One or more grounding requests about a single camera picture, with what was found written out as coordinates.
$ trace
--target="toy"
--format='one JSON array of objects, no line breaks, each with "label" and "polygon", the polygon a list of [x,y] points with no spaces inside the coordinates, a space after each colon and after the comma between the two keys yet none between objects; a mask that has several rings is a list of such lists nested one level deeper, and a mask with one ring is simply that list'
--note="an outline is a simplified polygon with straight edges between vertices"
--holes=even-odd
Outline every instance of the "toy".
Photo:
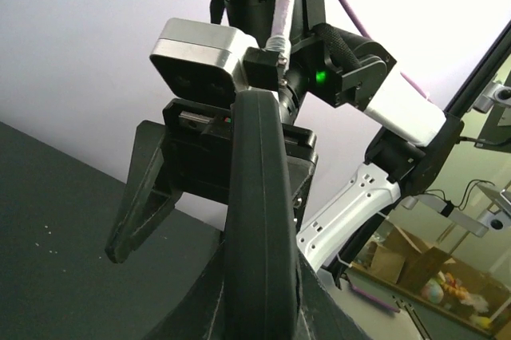
[{"label": "toy", "polygon": [[422,288],[421,296],[433,304],[440,304],[440,302],[444,299],[444,291],[435,279],[430,279],[430,281]]},{"label": "toy", "polygon": [[439,271],[437,273],[437,277],[435,278],[435,280],[437,281],[438,284],[442,285],[443,283],[446,282],[446,276],[442,271]]},{"label": "toy", "polygon": [[473,314],[470,316],[470,321],[483,330],[489,330],[492,326],[492,320],[485,316],[477,316],[476,314]]},{"label": "toy", "polygon": [[453,295],[459,300],[468,300],[469,292],[461,286],[461,280],[455,279],[449,272],[444,274],[445,282],[440,282],[442,289],[449,295]]},{"label": "toy", "polygon": [[480,295],[467,294],[466,298],[461,301],[461,304],[472,306],[479,314],[484,314],[489,310],[488,302]]}]

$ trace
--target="cardboard box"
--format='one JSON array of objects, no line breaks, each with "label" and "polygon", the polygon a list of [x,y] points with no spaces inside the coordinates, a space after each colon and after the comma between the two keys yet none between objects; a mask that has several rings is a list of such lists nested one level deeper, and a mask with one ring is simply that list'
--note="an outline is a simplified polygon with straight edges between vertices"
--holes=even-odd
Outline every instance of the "cardboard box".
[{"label": "cardboard box", "polygon": [[511,339],[511,322],[505,324],[495,335],[497,340],[510,340]]},{"label": "cardboard box", "polygon": [[387,282],[397,283],[406,258],[381,244],[371,242],[369,246],[368,271]]},{"label": "cardboard box", "polygon": [[[483,316],[491,317],[498,314],[511,296],[508,288],[491,275],[453,258],[399,227],[394,227],[382,245],[376,243],[371,245],[375,246],[375,251],[368,271],[382,280],[395,283],[413,295],[420,296],[422,288],[441,271],[459,279],[470,294],[485,298],[489,310],[482,314]],[[448,293],[445,293],[444,299],[437,307],[441,313],[447,310],[466,322],[473,314],[477,314],[473,307],[461,303],[459,298]],[[493,335],[501,336],[504,331],[511,330],[507,316],[493,323],[490,330]]]}]

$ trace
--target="black strap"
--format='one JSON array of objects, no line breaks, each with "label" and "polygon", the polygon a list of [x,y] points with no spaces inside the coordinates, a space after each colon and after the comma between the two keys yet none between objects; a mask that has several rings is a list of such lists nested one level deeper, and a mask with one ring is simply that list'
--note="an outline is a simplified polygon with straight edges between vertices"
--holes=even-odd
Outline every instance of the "black strap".
[{"label": "black strap", "polygon": [[327,23],[319,23],[312,28],[312,31],[321,38],[330,52],[332,63],[342,67],[347,72],[359,69],[361,67],[358,58],[355,56],[350,46],[346,44],[339,31]]},{"label": "black strap", "polygon": [[211,0],[209,3],[209,16],[211,23],[219,25],[222,23],[222,17],[224,16],[224,0]]}]

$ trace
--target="cable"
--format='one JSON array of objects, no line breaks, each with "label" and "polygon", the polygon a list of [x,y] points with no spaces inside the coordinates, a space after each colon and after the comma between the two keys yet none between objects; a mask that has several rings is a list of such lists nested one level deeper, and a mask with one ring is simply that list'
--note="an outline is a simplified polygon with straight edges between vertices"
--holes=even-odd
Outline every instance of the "cable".
[{"label": "cable", "polygon": [[[360,19],[357,17],[357,14],[353,11],[353,9],[350,6],[350,3],[347,0],[338,0],[341,6],[343,7],[344,11],[348,14],[348,17],[353,22],[359,33],[366,38],[370,38],[369,32],[364,27]],[[425,99],[428,98],[428,94],[419,86],[417,83],[415,83],[408,75],[401,72],[401,75],[405,80],[415,89],[419,94],[421,94]]]},{"label": "cable", "polygon": [[495,185],[494,182],[490,182],[489,180],[483,180],[483,179],[472,179],[467,185],[466,185],[466,188],[465,188],[465,192],[463,193],[463,197],[461,198],[461,202],[459,204],[455,204],[455,208],[458,208],[460,211],[463,211],[466,209],[468,203],[469,203],[469,199],[470,199],[470,195],[472,194],[472,191],[476,188],[476,186],[478,184],[481,184],[481,183],[488,183],[488,184],[492,184],[493,186]]},{"label": "cable", "polygon": [[433,189],[433,190],[426,190],[424,192],[425,195],[433,195],[433,196],[438,196],[438,195],[435,195],[433,194],[433,192],[441,192],[442,193],[442,200],[445,202],[447,201],[447,196],[446,196],[446,192],[444,190],[441,190],[441,189]]},{"label": "cable", "polygon": [[[495,185],[494,182],[490,182],[489,180],[472,179],[466,185],[465,191],[463,192],[463,197],[461,198],[460,203],[459,204],[453,204],[453,206],[455,206],[455,208],[458,208],[460,211],[464,211],[467,208],[468,204],[469,204],[470,196],[472,195],[473,190],[477,187],[478,184],[481,184],[481,183],[492,184],[493,186]],[[434,192],[440,192],[442,194],[442,196],[436,195],[436,194],[434,194]],[[440,200],[443,200],[444,202],[448,201],[447,200],[446,192],[444,190],[440,189],[440,188],[426,190],[426,191],[424,191],[423,195],[432,195],[432,196],[436,196]]]},{"label": "cable", "polygon": [[473,143],[484,144],[487,146],[503,147],[503,146],[507,146],[508,144],[511,144],[511,138],[503,140],[502,142],[489,142],[484,139],[470,138],[468,136],[460,136],[458,138],[458,143],[460,143],[460,142],[473,142]]},{"label": "cable", "polygon": [[295,0],[275,0],[275,10],[271,23],[271,36],[266,41],[264,48],[280,53],[284,71],[289,68],[291,56],[291,24],[293,22],[293,9]]}]

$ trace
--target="black rubber grip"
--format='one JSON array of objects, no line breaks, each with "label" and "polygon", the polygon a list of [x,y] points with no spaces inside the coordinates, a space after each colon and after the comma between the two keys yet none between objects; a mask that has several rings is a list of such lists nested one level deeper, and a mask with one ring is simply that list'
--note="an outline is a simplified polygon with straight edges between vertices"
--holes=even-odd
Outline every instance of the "black rubber grip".
[{"label": "black rubber grip", "polygon": [[350,72],[361,67],[358,58],[355,56],[350,46],[343,40],[339,31],[327,23],[319,23],[312,29],[318,34],[327,47],[332,62],[345,71]]},{"label": "black rubber grip", "polygon": [[226,339],[294,338],[298,250],[278,107],[257,90],[238,93],[233,107]]}]

